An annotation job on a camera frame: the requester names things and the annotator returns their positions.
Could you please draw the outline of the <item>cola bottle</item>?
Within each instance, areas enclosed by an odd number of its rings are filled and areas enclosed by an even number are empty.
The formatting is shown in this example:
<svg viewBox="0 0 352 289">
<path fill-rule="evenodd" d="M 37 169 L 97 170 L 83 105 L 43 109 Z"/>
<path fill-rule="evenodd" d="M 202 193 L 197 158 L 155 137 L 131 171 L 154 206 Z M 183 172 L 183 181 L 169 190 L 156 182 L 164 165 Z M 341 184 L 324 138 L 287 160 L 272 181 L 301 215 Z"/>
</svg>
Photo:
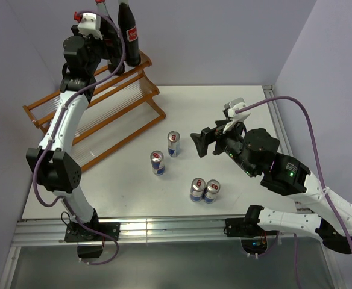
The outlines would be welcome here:
<svg viewBox="0 0 352 289">
<path fill-rule="evenodd" d="M 125 61 L 130 67 L 141 62 L 136 21 L 128 1 L 118 1 L 118 25 L 125 43 Z"/>
<path fill-rule="evenodd" d="M 97 10 L 100 14 L 103 14 L 107 19 L 112 21 L 107 6 L 104 0 L 96 0 Z M 103 18 L 101 18 L 100 31 L 103 35 L 105 45 L 107 47 L 107 64 L 108 70 L 112 73 L 120 63 L 122 57 L 122 43 L 116 30 Z"/>
</svg>

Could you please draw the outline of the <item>blue silver can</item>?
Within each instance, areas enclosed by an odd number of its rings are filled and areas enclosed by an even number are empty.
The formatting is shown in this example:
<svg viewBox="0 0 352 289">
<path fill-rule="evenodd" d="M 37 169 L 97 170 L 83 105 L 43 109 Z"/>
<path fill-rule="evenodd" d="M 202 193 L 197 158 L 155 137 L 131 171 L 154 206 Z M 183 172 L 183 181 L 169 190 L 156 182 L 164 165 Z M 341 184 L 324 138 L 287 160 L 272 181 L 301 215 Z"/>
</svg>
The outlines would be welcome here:
<svg viewBox="0 0 352 289">
<path fill-rule="evenodd" d="M 165 172 L 164 154 L 161 151 L 151 152 L 151 166 L 155 175 L 162 175 Z"/>
</svg>

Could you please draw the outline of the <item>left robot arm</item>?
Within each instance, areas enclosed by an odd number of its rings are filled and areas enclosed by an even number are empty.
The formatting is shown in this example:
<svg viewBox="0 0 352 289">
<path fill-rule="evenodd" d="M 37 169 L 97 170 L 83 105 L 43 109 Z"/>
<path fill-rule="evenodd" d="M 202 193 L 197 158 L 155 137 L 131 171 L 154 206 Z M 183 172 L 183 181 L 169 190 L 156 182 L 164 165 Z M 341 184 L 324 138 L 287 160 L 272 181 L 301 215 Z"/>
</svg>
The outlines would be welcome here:
<svg viewBox="0 0 352 289">
<path fill-rule="evenodd" d="M 70 152 L 79 121 L 98 85 L 95 72 L 101 60 L 108 57 L 108 50 L 99 28 L 74 25 L 72 31 L 73 35 L 63 42 L 66 62 L 57 111 L 38 147 L 27 150 L 26 159 L 40 204 L 53 207 L 62 201 L 69 214 L 70 230 L 94 240 L 101 226 L 80 187 L 81 167 Z"/>
</svg>

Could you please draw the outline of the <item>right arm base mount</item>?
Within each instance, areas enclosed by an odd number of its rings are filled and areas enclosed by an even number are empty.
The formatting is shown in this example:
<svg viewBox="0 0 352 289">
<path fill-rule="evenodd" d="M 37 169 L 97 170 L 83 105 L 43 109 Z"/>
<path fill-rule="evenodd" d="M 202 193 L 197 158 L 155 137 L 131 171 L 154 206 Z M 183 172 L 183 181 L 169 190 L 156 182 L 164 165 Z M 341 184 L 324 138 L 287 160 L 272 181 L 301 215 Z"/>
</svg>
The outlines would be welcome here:
<svg viewBox="0 0 352 289">
<path fill-rule="evenodd" d="M 244 218 L 225 219 L 223 232 L 227 237 L 246 238 L 245 241 L 241 241 L 246 253 L 261 254 L 268 248 L 267 233 L 257 225 L 245 223 Z"/>
</svg>

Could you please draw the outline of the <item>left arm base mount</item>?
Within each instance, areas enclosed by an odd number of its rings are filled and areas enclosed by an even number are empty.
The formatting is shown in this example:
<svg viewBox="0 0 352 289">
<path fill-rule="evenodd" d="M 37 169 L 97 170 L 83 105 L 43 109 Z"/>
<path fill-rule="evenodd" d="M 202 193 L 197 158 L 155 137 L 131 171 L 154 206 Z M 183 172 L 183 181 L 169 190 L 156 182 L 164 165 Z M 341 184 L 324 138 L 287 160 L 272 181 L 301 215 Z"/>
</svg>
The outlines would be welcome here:
<svg viewBox="0 0 352 289">
<path fill-rule="evenodd" d="M 101 222 L 97 225 L 96 230 L 118 241 L 120 223 Z M 103 235 L 89 232 L 77 223 L 71 223 L 67 226 L 64 237 L 65 243 L 77 244 L 77 255 L 79 258 L 89 261 L 98 259 L 102 255 L 107 240 L 109 241 Z"/>
</svg>

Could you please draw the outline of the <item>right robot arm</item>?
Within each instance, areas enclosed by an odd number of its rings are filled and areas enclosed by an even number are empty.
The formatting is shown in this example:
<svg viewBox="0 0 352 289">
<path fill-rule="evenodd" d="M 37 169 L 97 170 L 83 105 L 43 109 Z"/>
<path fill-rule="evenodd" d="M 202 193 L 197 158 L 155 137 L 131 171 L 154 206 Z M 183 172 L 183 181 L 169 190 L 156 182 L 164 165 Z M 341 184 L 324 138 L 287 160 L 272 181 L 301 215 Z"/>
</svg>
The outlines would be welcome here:
<svg viewBox="0 0 352 289">
<path fill-rule="evenodd" d="M 319 240 L 330 250 L 352 250 L 352 204 L 330 189 L 307 166 L 278 152 L 280 142 L 263 128 L 246 130 L 242 122 L 226 132 L 227 121 L 215 128 L 192 133 L 199 157 L 215 144 L 214 155 L 226 153 L 249 177 L 261 176 L 262 187 L 307 207 L 308 213 L 288 213 L 262 205 L 250 205 L 244 217 L 225 221 L 228 237 L 256 237 L 278 231 Z"/>
</svg>

